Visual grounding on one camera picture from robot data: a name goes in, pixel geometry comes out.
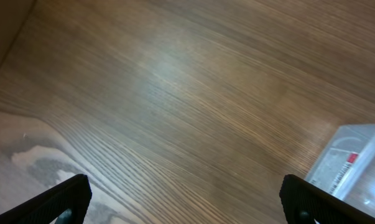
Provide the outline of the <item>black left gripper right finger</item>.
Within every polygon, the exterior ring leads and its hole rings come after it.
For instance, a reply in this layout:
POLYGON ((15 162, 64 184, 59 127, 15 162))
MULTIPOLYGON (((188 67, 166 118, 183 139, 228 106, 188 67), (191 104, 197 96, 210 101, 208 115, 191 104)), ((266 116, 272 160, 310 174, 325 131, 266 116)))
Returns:
POLYGON ((288 224, 375 224, 375 218, 293 174, 284 176, 279 197, 288 224))

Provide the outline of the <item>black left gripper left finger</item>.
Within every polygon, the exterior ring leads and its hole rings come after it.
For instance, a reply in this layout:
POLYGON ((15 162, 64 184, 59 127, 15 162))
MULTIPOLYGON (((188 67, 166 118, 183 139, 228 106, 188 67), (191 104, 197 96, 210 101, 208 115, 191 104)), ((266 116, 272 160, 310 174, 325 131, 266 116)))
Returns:
POLYGON ((77 174, 0 214, 0 224, 83 224, 91 198, 88 176, 77 174))

